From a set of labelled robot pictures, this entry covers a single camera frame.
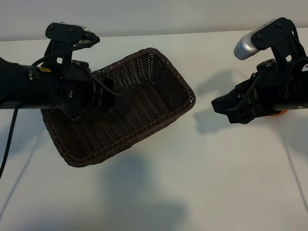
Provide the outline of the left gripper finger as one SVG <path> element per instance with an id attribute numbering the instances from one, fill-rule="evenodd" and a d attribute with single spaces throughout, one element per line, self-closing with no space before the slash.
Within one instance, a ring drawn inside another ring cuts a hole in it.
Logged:
<path id="1" fill-rule="evenodd" d="M 132 97 L 132 90 L 121 86 L 115 80 L 105 77 L 103 79 L 103 84 L 105 85 L 105 89 L 103 90 L 104 96 L 118 96 L 124 95 L 125 96 L 125 103 L 129 102 Z"/>
<path id="2" fill-rule="evenodd" d="M 125 105 L 125 96 L 104 96 L 102 99 L 99 99 L 98 109 L 101 109 L 103 112 L 109 113 L 115 109 L 122 108 Z"/>

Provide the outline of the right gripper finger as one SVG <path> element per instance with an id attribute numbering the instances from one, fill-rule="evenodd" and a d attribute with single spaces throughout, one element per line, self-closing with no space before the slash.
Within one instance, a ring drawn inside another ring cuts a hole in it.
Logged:
<path id="1" fill-rule="evenodd" d="M 254 80 L 255 77 L 250 77 L 248 80 L 237 84 L 229 93 L 214 99 L 211 102 L 214 111 L 226 112 L 236 107 L 242 101 Z"/>
<path id="2" fill-rule="evenodd" d="M 227 110 L 227 117 L 231 124 L 248 124 L 255 119 L 254 104 L 244 101 L 237 103 L 230 102 L 230 108 Z"/>

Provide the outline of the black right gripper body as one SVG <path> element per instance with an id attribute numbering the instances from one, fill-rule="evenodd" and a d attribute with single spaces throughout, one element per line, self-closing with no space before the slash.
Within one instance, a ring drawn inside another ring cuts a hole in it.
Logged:
<path id="1" fill-rule="evenodd" d="M 274 59 L 257 65 L 257 71 L 250 87 L 250 103 L 254 104 L 255 115 L 277 116 L 289 110 L 287 105 L 288 89 L 282 82 L 284 74 Z"/>

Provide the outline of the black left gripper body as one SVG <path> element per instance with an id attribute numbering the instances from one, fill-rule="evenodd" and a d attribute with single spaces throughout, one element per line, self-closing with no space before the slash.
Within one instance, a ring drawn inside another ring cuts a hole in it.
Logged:
<path id="1" fill-rule="evenodd" d="M 64 113 L 78 113 L 96 108 L 105 109 L 104 89 L 87 62 L 72 60 L 70 65 L 59 64 L 61 84 L 59 108 Z"/>

